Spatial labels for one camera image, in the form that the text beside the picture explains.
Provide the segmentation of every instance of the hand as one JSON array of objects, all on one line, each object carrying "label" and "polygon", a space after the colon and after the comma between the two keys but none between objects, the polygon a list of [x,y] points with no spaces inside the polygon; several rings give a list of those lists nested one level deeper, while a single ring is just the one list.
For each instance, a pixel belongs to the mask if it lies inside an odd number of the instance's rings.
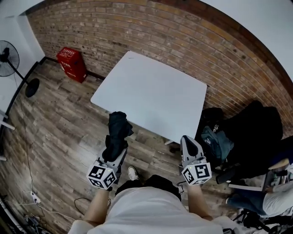
[{"label": "hand", "polygon": [[266,192],[273,192],[273,187],[267,186],[266,187]]}]

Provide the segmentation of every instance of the white cable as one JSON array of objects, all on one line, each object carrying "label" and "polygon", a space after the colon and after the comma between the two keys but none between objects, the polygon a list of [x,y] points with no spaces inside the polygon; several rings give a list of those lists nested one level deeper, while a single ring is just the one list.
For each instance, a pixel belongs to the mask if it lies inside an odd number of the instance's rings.
[{"label": "white cable", "polygon": [[[47,211],[47,212],[49,212],[49,213],[57,213],[57,214],[61,214],[61,213],[59,213],[59,212],[57,212],[57,211],[49,211],[49,210],[47,210],[46,208],[44,208],[44,207],[41,207],[41,206],[39,206],[39,205],[37,205],[38,207],[40,207],[40,208],[42,208],[42,209],[44,209],[45,211]],[[76,219],[74,219],[74,218],[72,218],[72,217],[69,217],[69,216],[67,216],[67,215],[64,215],[64,214],[61,214],[61,215],[63,215],[64,217],[67,217],[67,218],[71,218],[71,219],[73,219],[73,220],[76,220]]]},{"label": "white cable", "polygon": [[47,211],[47,212],[49,212],[49,213],[57,213],[57,214],[63,215],[64,217],[67,217],[67,218],[71,218],[71,219],[73,219],[73,220],[76,220],[76,219],[74,219],[74,218],[72,218],[72,217],[69,217],[69,216],[64,215],[64,214],[62,214],[62,213],[59,213],[59,212],[57,212],[57,211],[49,211],[49,210],[45,209],[44,207],[39,206],[39,205],[36,204],[36,203],[23,204],[23,194],[22,194],[22,202],[21,202],[21,203],[13,203],[13,202],[8,201],[8,200],[5,200],[5,201],[6,201],[6,202],[10,202],[10,203],[13,204],[13,205],[23,205],[23,206],[37,205],[38,207],[40,207],[41,209],[44,209],[45,211]]},{"label": "white cable", "polygon": [[26,192],[30,192],[30,191],[23,191],[23,190],[22,190],[22,201],[21,201],[20,203],[13,203],[12,201],[8,201],[8,200],[4,200],[4,201],[6,201],[6,202],[10,202],[10,203],[15,204],[15,205],[22,205],[23,202],[24,202],[24,200],[23,200],[23,192],[26,193]]}]

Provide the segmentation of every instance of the shoe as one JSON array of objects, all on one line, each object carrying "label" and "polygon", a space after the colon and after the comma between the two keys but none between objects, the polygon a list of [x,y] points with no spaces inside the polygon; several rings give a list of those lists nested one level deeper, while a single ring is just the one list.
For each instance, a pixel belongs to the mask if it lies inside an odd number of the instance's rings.
[{"label": "shoe", "polygon": [[229,200],[230,198],[232,198],[233,196],[237,196],[237,193],[235,193],[235,192],[231,193],[231,195],[228,196],[228,198],[226,199],[225,203],[228,204],[228,200]]},{"label": "shoe", "polygon": [[128,176],[129,176],[129,179],[131,179],[132,181],[139,179],[137,175],[137,171],[133,166],[130,166],[128,168]]}]

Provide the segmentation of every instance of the white wall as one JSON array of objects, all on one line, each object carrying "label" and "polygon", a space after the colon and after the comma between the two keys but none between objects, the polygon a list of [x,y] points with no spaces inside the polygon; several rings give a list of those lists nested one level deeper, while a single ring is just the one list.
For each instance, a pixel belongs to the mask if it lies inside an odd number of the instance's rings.
[{"label": "white wall", "polygon": [[291,0],[201,0],[252,32],[293,80],[293,3]]},{"label": "white wall", "polygon": [[33,33],[33,30],[31,28],[31,25],[29,24],[27,16],[25,14],[17,16],[16,21],[35,60],[38,62],[41,61],[42,58],[45,56],[45,54]]},{"label": "white wall", "polygon": [[[26,15],[22,14],[43,0],[3,0],[0,2],[0,40],[9,41],[18,51],[18,71],[23,77],[44,56]],[[17,74],[0,77],[0,110],[6,112],[21,78]]]},{"label": "white wall", "polygon": [[[17,49],[20,59],[18,71],[25,76],[36,61],[19,29],[16,18],[0,19],[0,32],[5,32],[0,34],[0,40],[10,42]],[[22,80],[17,74],[15,77],[19,85]],[[14,75],[0,77],[0,110],[6,112],[16,90]]]},{"label": "white wall", "polygon": [[0,6],[0,16],[19,16],[27,9],[44,0],[2,0]]}]

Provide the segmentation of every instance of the electric fan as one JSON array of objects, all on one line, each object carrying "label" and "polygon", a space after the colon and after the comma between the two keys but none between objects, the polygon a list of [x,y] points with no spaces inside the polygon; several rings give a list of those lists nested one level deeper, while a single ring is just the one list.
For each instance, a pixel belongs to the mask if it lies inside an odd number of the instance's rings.
[{"label": "electric fan", "polygon": [[18,66],[19,55],[15,47],[7,41],[0,41],[0,76],[10,76],[16,72],[27,84],[26,96],[31,97],[37,92],[40,80],[33,79],[28,83],[17,71]]}]

